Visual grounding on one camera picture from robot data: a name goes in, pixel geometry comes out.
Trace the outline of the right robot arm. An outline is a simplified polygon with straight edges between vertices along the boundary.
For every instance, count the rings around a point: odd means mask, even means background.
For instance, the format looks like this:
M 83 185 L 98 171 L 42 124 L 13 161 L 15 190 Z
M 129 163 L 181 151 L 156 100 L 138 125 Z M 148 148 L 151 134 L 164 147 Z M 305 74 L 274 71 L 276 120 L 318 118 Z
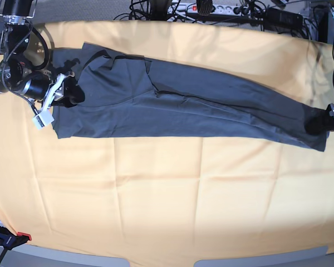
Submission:
M 0 1 L 0 93 L 11 92 L 24 99 L 37 113 L 42 108 L 74 107 L 85 99 L 72 70 L 49 66 L 50 50 L 32 23 L 36 1 Z M 43 62 L 34 65 L 24 52 L 35 35 L 42 45 Z

